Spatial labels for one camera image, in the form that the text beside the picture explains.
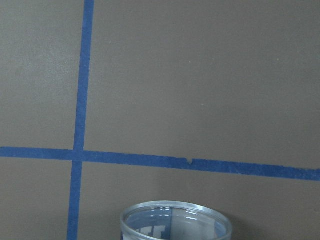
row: gray surface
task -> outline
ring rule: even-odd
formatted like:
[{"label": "gray surface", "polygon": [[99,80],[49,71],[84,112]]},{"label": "gray surface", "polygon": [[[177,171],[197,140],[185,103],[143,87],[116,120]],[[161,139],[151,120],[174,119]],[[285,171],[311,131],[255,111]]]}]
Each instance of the gray surface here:
[{"label": "gray surface", "polygon": [[319,9],[97,0],[85,148],[318,168]]},{"label": "gray surface", "polygon": [[83,3],[1,0],[0,146],[72,149]]},{"label": "gray surface", "polygon": [[71,162],[0,157],[0,239],[66,239]]},{"label": "gray surface", "polygon": [[[320,168],[320,2],[96,0],[85,149]],[[72,149],[83,1],[0,1],[0,147]],[[0,158],[0,239],[65,239],[71,163]],[[319,182],[84,163],[79,239],[151,200],[318,240]]]},{"label": "gray surface", "polygon": [[156,200],[216,209],[232,240],[319,239],[318,182],[103,163],[84,163],[82,177],[80,240],[120,239],[121,212]]}]

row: clear glass cup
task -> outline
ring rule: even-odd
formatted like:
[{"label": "clear glass cup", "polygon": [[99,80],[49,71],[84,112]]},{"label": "clear glass cup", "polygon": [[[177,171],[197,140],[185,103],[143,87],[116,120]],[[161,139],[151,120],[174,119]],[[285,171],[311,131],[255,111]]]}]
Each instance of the clear glass cup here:
[{"label": "clear glass cup", "polygon": [[121,215],[122,240],[230,240],[232,225],[221,213],[180,201],[150,201]]}]

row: vertical blue line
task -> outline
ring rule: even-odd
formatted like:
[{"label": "vertical blue line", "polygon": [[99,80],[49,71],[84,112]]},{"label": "vertical blue line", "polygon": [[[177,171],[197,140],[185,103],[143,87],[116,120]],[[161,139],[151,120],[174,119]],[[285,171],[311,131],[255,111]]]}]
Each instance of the vertical blue line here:
[{"label": "vertical blue line", "polygon": [[78,92],[71,169],[67,240],[77,240],[79,225],[82,161],[85,145],[90,51],[94,16],[94,0],[84,0]]}]

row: horizontal blue line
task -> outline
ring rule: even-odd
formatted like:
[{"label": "horizontal blue line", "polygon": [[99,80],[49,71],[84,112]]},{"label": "horizontal blue line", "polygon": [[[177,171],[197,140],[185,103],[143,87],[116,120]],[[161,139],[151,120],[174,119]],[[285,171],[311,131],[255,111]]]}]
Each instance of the horizontal blue line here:
[{"label": "horizontal blue line", "polygon": [[73,151],[64,149],[1,147],[0,157],[71,160],[79,162],[120,164],[144,167],[240,174],[271,178],[320,181],[320,169],[296,168],[281,165],[256,164],[234,161],[124,154],[100,151]]}]

